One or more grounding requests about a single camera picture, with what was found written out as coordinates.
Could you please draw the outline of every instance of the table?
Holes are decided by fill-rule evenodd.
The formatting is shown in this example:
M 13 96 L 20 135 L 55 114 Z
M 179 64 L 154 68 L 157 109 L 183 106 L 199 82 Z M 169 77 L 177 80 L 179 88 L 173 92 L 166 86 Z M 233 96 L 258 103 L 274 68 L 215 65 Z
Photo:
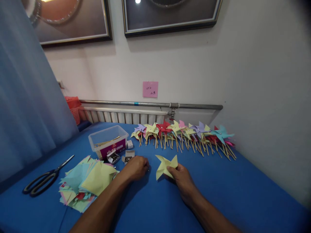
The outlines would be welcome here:
M 134 125 L 116 123 L 94 124 L 59 147 L 53 156 L 35 168 L 0 198 L 0 228 L 4 232 L 68 232 L 81 214 L 59 202 L 60 178 L 92 152 L 88 136 L 91 133 L 120 125 L 129 135 Z M 218 154 L 202 157 L 198 152 L 177 153 L 153 145 L 139 147 L 132 138 L 136 155 L 148 158 L 150 172 L 127 189 L 116 214 L 115 232 L 204 232 L 193 213 L 183 203 L 177 187 L 160 178 L 156 170 L 162 155 L 188 168 L 202 194 L 243 232 L 301 232 L 310 213 L 252 163 L 235 151 L 236 161 Z M 31 198 L 22 189 L 34 178 L 56 168 L 71 155 L 75 157 L 60 172 L 58 180 L 42 195 Z M 124 167 L 122 161 L 116 164 Z

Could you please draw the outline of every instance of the black frame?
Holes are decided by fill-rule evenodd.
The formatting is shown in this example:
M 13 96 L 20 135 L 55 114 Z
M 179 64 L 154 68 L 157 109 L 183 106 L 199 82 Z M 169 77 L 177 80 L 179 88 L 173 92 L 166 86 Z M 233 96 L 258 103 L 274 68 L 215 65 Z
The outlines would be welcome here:
M 167 28 L 158 28 L 158 29 L 146 29 L 146 30 L 136 30 L 136 31 L 131 31 L 127 32 L 126 31 L 126 18 L 125 18 L 125 4 L 124 0 L 122 0 L 122 7 L 123 7 L 123 23 L 124 23 L 124 34 L 126 38 L 130 37 L 138 37 L 138 36 L 146 36 L 146 35 L 154 35 L 154 34 L 162 34 L 162 33 L 168 33 L 168 32 L 177 32 L 177 31 L 186 31 L 186 30 L 193 30 L 193 29 L 200 29 L 200 28 L 211 28 L 215 26 L 220 7 L 222 4 L 223 0 L 220 0 L 218 5 L 216 6 L 217 11 L 215 15 L 215 19 L 212 21 L 208 22 L 202 22 L 202 23 L 189 23 L 181 26 L 172 26 L 172 27 L 167 27 Z
M 51 44 L 41 44 L 42 48 L 51 48 L 51 47 L 58 47 L 58 46 L 66 46 L 66 45 L 75 45 L 75 44 L 85 44 L 85 43 L 92 43 L 92 42 L 99 42 L 99 41 L 107 41 L 112 40 L 112 32 L 111 32 L 111 25 L 110 25 L 110 15 L 109 15 L 109 7 L 108 7 L 108 0 L 102 0 L 104 4 L 104 11 L 105 11 L 105 20 L 107 23 L 107 36 L 103 37 L 96 37 L 96 38 L 89 38 L 89 39 L 72 39 L 71 41 L 64 41 L 64 42 L 56 42 Z

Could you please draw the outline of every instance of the small box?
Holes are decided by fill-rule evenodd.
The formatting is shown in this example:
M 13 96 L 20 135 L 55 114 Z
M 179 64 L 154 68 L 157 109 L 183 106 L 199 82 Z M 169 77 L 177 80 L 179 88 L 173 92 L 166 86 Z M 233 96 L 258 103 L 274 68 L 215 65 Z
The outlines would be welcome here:
M 113 150 L 110 154 L 107 155 L 107 159 L 111 165 L 115 165 L 120 160 L 120 156 L 115 153 L 115 150 Z
M 125 152 L 125 156 L 122 157 L 122 162 L 124 162 L 124 164 L 127 164 L 128 161 L 135 157 L 135 151 L 134 150 L 127 150 Z
M 103 129 L 88 136 L 92 151 L 96 152 L 100 160 L 106 160 L 107 155 L 113 150 L 120 153 L 125 150 L 127 138 L 129 134 L 119 125 Z M 107 142 L 104 145 L 96 147 L 96 144 Z
M 132 143 L 132 141 L 131 140 L 128 140 L 127 142 L 126 142 L 126 148 L 127 149 L 132 149 L 134 146 L 133 146 L 133 143 Z

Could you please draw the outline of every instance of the hand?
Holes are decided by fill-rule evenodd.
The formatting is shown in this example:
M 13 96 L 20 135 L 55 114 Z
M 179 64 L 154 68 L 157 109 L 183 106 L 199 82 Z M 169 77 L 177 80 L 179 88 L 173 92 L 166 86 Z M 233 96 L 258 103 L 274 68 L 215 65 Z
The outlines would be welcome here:
M 173 167 L 167 166 L 167 170 L 174 177 L 175 182 L 177 184 L 177 187 L 180 191 L 180 195 L 181 195 L 182 200 L 187 205 L 191 205 L 195 196 L 200 194 L 200 191 L 195 186 L 187 168 L 185 168 L 181 164 L 178 164 L 176 169 Z
M 123 175 L 129 181 L 140 180 L 149 168 L 149 161 L 147 158 L 142 156 L 135 156 L 131 158 L 123 170 L 120 172 L 120 175 Z

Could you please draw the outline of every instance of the blue pinwheel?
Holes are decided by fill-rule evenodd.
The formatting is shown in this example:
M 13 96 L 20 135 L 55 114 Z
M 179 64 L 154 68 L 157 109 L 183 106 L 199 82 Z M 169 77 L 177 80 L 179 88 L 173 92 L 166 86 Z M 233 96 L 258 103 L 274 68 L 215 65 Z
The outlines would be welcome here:
M 222 144 L 224 145 L 225 145 L 225 141 L 224 141 L 225 138 L 234 136 L 234 134 L 228 134 L 226 128 L 222 125 L 220 125 L 220 129 L 212 130 L 211 134 L 216 135 L 219 138 L 219 140 L 222 142 Z
M 205 131 L 205 125 L 199 121 L 199 125 L 198 126 L 191 126 L 191 129 L 194 129 L 195 132 L 197 133 L 198 137 L 202 139 L 201 133 L 206 133 L 208 131 Z

